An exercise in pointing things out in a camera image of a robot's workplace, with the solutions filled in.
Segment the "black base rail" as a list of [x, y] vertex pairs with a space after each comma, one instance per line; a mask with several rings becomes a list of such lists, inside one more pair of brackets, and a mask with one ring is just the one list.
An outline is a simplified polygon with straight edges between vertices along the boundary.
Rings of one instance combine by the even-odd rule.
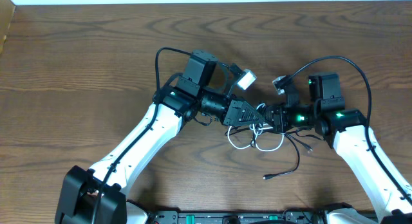
[[327, 223], [322, 212], [310, 212], [298, 208], [275, 212], [184, 212], [179, 210], [158, 210], [149, 213], [149, 224], [201, 224], [201, 223]]

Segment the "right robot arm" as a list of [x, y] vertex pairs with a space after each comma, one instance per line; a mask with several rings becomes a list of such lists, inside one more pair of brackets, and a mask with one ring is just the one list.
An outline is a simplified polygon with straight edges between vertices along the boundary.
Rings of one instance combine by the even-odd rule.
[[374, 208], [378, 223], [411, 223], [411, 185], [379, 145], [369, 115], [346, 109], [336, 73], [310, 75], [311, 105], [302, 105], [291, 76], [273, 81], [286, 95], [280, 105], [258, 107], [273, 133], [315, 129], [350, 167]]

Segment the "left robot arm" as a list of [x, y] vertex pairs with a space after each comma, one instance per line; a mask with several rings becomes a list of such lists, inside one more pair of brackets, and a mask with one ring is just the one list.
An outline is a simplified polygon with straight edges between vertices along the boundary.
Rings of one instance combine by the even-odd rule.
[[188, 53], [182, 73], [157, 85], [153, 102], [139, 124], [100, 161], [84, 170], [72, 167], [62, 184], [56, 223], [136, 223], [149, 221], [128, 194], [155, 154], [198, 113], [229, 127], [264, 122], [248, 102], [233, 95], [255, 80], [249, 69], [227, 65], [202, 50]]

